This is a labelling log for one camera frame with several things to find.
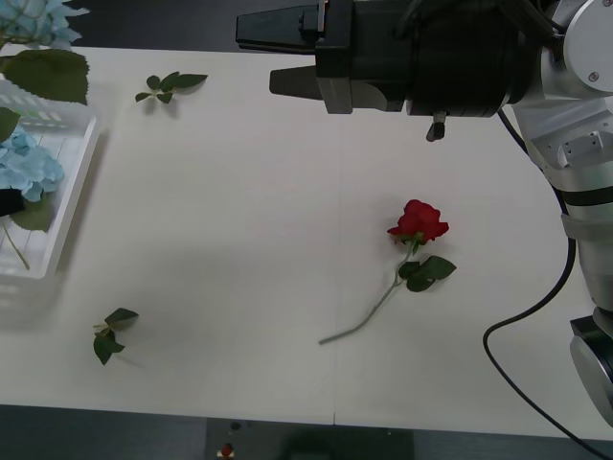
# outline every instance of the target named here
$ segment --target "black cable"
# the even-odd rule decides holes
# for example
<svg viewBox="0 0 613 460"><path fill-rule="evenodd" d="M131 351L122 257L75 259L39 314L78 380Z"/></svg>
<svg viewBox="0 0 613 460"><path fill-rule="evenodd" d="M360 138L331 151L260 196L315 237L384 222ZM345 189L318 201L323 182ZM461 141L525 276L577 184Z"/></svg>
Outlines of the black cable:
<svg viewBox="0 0 613 460"><path fill-rule="evenodd" d="M394 28L394 37L395 38L404 38L406 36L409 27L413 23L415 16L420 9L423 0L409 0L409 3L404 10L404 13L398 20L396 27Z"/></svg>
<svg viewBox="0 0 613 460"><path fill-rule="evenodd" d="M526 149L526 143L521 138L519 133L515 130L515 128L512 126L511 122L507 118L507 115L505 115L505 113L502 110L500 110L500 111L498 111L498 116L500 117L500 119L502 120L502 123L507 128L507 131L509 132L509 134L517 142L519 147L522 150L524 150L526 153L528 153L528 150ZM554 192L556 192L557 202L559 203L559 206L560 206L560 208L562 210L562 213L568 214L568 210L566 209L566 203L564 203L564 200L562 199L561 193L556 188L554 188ZM568 239L568 254L566 256L566 264L564 265L564 270L562 271L562 274L560 275L559 279L557 280L556 285L552 288L552 290L549 291L549 293L545 297L543 297L534 306L530 307L529 309L527 309L526 311L524 311L522 313L517 314L516 316L514 316L512 318L509 318L509 319L506 319L506 320L501 321L499 323L496 323L492 327L490 327L486 331L486 333L484 333L484 335L483 335L483 348L486 350L486 354L488 355L489 360L494 365L494 367L496 368L498 373L502 376L502 378L509 384L509 386L515 391L515 393L517 393L519 395L519 397L522 400L524 400L532 409L534 409L536 412L538 412L538 414L540 414L541 417L543 417L550 424L552 424L557 429L559 429L562 433L564 433L566 436L568 436L568 438L570 438L572 441L574 441L579 446L581 446L582 448L584 448L588 452L592 453L596 457L601 458L602 460L613 460L613 457L609 457L609 456L605 455L604 453L600 452L599 450L597 450L595 448L592 448L589 444L587 444L586 442L582 441L579 437L577 437L575 434L573 434L571 431L569 431L567 428L565 428L563 425L561 425L559 422L557 422L556 419L554 419L551 415L549 415L547 412L545 412L543 409L541 409L533 400L531 400L528 397L528 395L526 395L526 393L524 393L515 384L515 382L511 379L511 377L509 377L509 375L503 370L503 368L498 363L496 358L491 353L491 350L489 349L489 343L488 343L489 337L494 332L498 331L499 329L504 328L505 326L508 326L509 324L516 323L518 321L521 321L522 319L525 319L525 318L535 314L536 312L540 311L543 307L545 307L547 304L549 304L552 300L554 300L554 298L559 294L559 292L562 290L562 288L564 288L564 285L568 281L568 278L570 277L571 272L573 271L573 267L575 266L576 255L577 255L577 242L575 240L571 240L569 238Z"/></svg>
<svg viewBox="0 0 613 460"><path fill-rule="evenodd" d="M547 48L556 43L552 25L531 0L496 0L496 2L500 11L526 37Z"/></svg>
<svg viewBox="0 0 613 460"><path fill-rule="evenodd" d="M549 21L549 23L552 25L554 29L557 29L557 31L560 32L561 34L566 34L568 27L560 26L558 23L555 22L554 19L552 19L551 17L547 15L547 13L545 13L545 10L543 9L543 0L536 0L536 7L540 11L540 13L543 15L543 17L545 17L545 19Z"/></svg>

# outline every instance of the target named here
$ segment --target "blue hydrangea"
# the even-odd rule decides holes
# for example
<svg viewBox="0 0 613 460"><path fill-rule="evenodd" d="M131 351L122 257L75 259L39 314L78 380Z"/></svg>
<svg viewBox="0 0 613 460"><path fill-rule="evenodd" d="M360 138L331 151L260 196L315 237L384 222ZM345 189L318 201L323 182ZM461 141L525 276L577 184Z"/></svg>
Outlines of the blue hydrangea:
<svg viewBox="0 0 613 460"><path fill-rule="evenodd" d="M28 201L39 201L43 192L57 190L64 169L47 149L17 125L0 144L0 190L16 189Z"/></svg>
<svg viewBox="0 0 613 460"><path fill-rule="evenodd" d="M67 17L86 14L64 5L70 0L0 0L0 32L13 43L70 49L80 34L70 29Z"/></svg>

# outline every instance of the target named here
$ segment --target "small object on floor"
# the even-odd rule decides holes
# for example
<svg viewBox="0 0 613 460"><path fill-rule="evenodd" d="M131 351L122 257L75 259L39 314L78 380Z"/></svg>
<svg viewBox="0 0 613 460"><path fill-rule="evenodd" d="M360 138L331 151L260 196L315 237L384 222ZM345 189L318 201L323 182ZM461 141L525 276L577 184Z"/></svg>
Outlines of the small object on floor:
<svg viewBox="0 0 613 460"><path fill-rule="evenodd" d="M217 458L234 458L234 448L231 444L226 444L217 452Z"/></svg>
<svg viewBox="0 0 613 460"><path fill-rule="evenodd" d="M0 218L24 210L23 196L15 189L0 190Z"/></svg>

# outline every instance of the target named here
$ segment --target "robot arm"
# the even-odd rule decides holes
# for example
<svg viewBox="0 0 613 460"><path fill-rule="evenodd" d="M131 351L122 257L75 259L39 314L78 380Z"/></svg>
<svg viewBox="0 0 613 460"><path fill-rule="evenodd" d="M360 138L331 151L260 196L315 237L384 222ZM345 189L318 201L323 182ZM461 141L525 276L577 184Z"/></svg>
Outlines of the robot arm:
<svg viewBox="0 0 613 460"><path fill-rule="evenodd" d="M539 11L543 6L547 14ZM432 117L513 109L529 155L568 208L594 314L571 353L613 426L613 0L320 0L240 16L241 48L315 55L271 73L272 93Z"/></svg>

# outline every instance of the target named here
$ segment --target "green leaf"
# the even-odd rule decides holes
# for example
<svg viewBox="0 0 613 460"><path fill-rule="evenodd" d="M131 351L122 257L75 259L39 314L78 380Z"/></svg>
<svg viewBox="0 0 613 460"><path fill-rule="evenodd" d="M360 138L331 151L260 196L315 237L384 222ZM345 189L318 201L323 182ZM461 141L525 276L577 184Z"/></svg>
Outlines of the green leaf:
<svg viewBox="0 0 613 460"><path fill-rule="evenodd" d="M51 222L54 219L54 210L49 196L43 194L40 201L37 202L31 202L24 199L23 204L26 209L11 214L12 221L24 230L49 231Z"/></svg>
<svg viewBox="0 0 613 460"><path fill-rule="evenodd" d="M9 139L9 136L15 131L17 123L19 123L19 118L18 113L6 107L0 107L0 142Z"/></svg>
<svg viewBox="0 0 613 460"><path fill-rule="evenodd" d="M100 337L94 339L94 353L103 365L106 365L109 359L113 356L104 346L104 341Z"/></svg>
<svg viewBox="0 0 613 460"><path fill-rule="evenodd" d="M140 101L144 101L149 96L153 96L153 95L151 93L138 93L134 99L136 100L137 103L139 103Z"/></svg>
<svg viewBox="0 0 613 460"><path fill-rule="evenodd" d="M153 91L160 89L160 78L156 75L152 75L147 79L147 86Z"/></svg>
<svg viewBox="0 0 613 460"><path fill-rule="evenodd" d="M101 344L108 352L111 353L120 353L124 350L125 346L117 343L115 338L110 337L109 335L103 335L102 333L96 334L96 339L98 343Z"/></svg>
<svg viewBox="0 0 613 460"><path fill-rule="evenodd" d="M117 323L122 321L128 321L130 319L134 319L138 317L138 313L136 311L128 310L128 309L116 309L111 314L106 316L104 322L109 326L115 326Z"/></svg>
<svg viewBox="0 0 613 460"><path fill-rule="evenodd" d="M456 271L457 266L442 257L432 256L425 261L418 272L424 278L431 280L444 280Z"/></svg>
<svg viewBox="0 0 613 460"><path fill-rule="evenodd" d="M178 89L192 88L207 79L208 75L183 74L176 78L174 87Z"/></svg>
<svg viewBox="0 0 613 460"><path fill-rule="evenodd" d="M28 50L13 57L4 76L21 89L53 101L87 104L85 57L64 50Z"/></svg>
<svg viewBox="0 0 613 460"><path fill-rule="evenodd" d="M424 292L434 285L434 280L428 280L420 275L413 275L406 280L406 287L412 292Z"/></svg>
<svg viewBox="0 0 613 460"><path fill-rule="evenodd" d="M402 264L402 266L398 270L398 276L402 278L403 280L406 280L419 269L420 269L419 262L407 262L405 264Z"/></svg>
<svg viewBox="0 0 613 460"><path fill-rule="evenodd" d="M160 83L160 89L164 91L165 93L168 93L169 91L171 91L174 88L174 82L176 81L176 78L178 76L179 76L178 72L172 72L170 75L168 75L166 78L162 80L162 82Z"/></svg>
<svg viewBox="0 0 613 460"><path fill-rule="evenodd" d="M96 333L94 353L102 364L106 364L114 353L120 353L124 348L124 345L117 343L115 333L111 329L106 328Z"/></svg>
<svg viewBox="0 0 613 460"><path fill-rule="evenodd" d="M172 99L172 93L158 94L157 99L162 101L164 104L170 104L170 100Z"/></svg>

